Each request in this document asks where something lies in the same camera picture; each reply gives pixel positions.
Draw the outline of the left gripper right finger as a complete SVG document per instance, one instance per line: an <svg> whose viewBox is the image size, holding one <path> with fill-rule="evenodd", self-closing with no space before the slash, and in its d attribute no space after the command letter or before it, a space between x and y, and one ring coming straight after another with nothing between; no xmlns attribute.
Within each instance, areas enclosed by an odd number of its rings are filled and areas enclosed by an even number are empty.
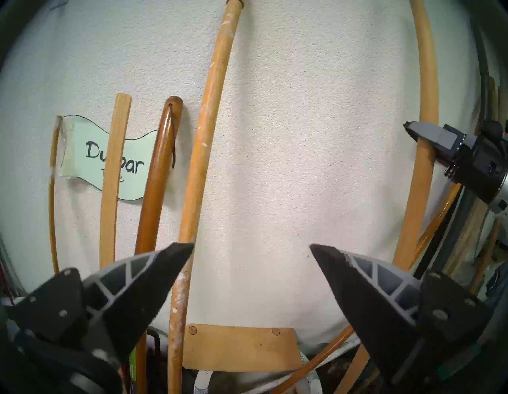
<svg viewBox="0 0 508 394"><path fill-rule="evenodd" d="M491 319L482 301L438 270L417 279L335 247L311 244L310 251L385 381L432 381Z"/></svg>

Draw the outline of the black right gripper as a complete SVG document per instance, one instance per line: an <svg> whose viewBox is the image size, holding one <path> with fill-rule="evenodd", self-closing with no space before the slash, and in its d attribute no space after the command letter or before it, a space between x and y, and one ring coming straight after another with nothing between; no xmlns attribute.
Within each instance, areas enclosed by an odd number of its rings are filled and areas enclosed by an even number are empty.
<svg viewBox="0 0 508 394"><path fill-rule="evenodd" d="M482 121L479 136L424 121L405 122L404 129L415 142L427 141L438 150L450 180L484 203L507 203L507 142L500 122Z"/></svg>

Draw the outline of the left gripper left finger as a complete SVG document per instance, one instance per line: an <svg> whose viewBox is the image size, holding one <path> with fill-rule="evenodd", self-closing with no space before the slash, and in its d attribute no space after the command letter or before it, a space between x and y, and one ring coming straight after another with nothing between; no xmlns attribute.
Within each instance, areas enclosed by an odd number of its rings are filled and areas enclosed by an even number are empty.
<svg viewBox="0 0 508 394"><path fill-rule="evenodd" d="M8 311L8 338L57 358L126 359L192 255L194 243L115 261L85 279L67 268Z"/></svg>

